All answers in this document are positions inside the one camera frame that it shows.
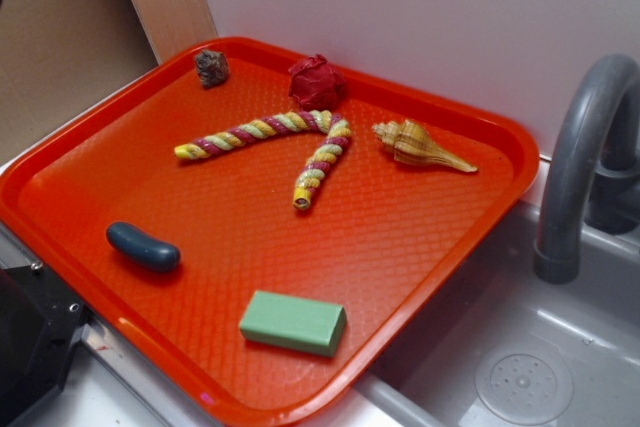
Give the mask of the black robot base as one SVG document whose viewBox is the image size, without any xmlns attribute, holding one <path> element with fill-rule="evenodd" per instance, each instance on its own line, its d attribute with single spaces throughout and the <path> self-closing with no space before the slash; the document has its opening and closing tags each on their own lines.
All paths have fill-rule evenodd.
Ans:
<svg viewBox="0 0 640 427">
<path fill-rule="evenodd" d="M 1 271 L 3 426 L 63 392 L 87 316 L 81 298 L 49 267 Z"/>
</svg>

